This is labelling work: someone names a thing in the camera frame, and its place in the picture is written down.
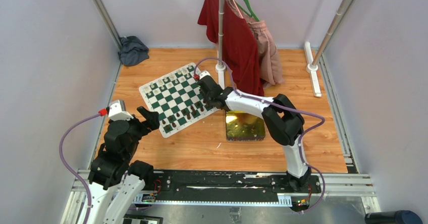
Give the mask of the yellow metal tin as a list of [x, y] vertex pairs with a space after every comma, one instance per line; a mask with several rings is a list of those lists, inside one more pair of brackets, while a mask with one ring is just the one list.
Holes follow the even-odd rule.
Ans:
[[265, 125], [262, 118], [242, 111], [226, 113], [226, 139], [230, 142], [262, 141]]

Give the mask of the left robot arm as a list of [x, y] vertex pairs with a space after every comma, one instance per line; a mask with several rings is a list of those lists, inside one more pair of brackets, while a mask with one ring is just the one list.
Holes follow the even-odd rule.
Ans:
[[159, 114], [142, 106], [137, 110], [144, 121], [121, 108], [108, 107], [97, 114], [107, 115], [109, 126], [88, 180], [82, 181], [88, 201], [81, 223], [121, 223], [137, 193], [154, 186], [154, 167], [132, 158], [142, 137], [159, 128]]

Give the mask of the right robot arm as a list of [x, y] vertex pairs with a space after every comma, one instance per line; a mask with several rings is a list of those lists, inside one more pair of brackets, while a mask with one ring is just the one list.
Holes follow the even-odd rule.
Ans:
[[241, 111], [263, 119], [270, 136], [282, 146], [287, 161], [289, 188], [302, 192], [308, 186], [311, 170], [306, 163], [301, 143], [304, 118], [288, 97], [262, 97], [233, 87], [222, 88], [210, 74], [195, 75], [207, 105], [226, 112]]

